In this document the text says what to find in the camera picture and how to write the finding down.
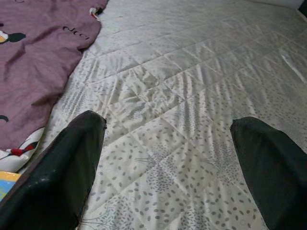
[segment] quilted stitching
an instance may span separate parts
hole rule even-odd
[[[40,151],[92,109],[108,129],[81,230],[266,229],[230,136],[252,115],[305,151],[307,24],[241,0],[112,0]]]

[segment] mauve blanket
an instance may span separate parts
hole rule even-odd
[[[38,146],[69,74],[97,37],[107,0],[2,0],[0,171],[15,172]]]

